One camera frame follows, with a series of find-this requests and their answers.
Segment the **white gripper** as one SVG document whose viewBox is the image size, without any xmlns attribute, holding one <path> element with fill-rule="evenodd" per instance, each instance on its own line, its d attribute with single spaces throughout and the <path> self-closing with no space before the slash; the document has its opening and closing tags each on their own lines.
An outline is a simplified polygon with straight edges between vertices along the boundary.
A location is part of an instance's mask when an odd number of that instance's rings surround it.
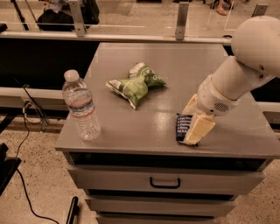
<svg viewBox="0 0 280 224">
<path fill-rule="evenodd" d="M 212 75 L 208 75 L 200 84 L 197 94 L 192 96 L 182 113 L 191 115 L 197 111 L 198 105 L 200 110 L 211 115 L 195 114 L 192 117 L 190 128 L 185 134 L 183 143 L 188 145 L 197 144 L 215 126 L 215 120 L 212 115 L 224 116 L 238 104 L 239 100 L 231 101 L 220 94 L 212 83 Z"/>
</svg>

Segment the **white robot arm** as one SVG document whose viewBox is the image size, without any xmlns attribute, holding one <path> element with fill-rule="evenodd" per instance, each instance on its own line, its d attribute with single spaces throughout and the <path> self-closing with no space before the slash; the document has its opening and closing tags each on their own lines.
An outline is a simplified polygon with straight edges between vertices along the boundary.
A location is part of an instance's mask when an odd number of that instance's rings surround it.
<svg viewBox="0 0 280 224">
<path fill-rule="evenodd" d="M 252 17 L 235 30 L 233 54 L 199 85 L 182 113 L 192 118 L 183 140 L 195 145 L 247 92 L 280 75 L 280 19 Z"/>
</svg>

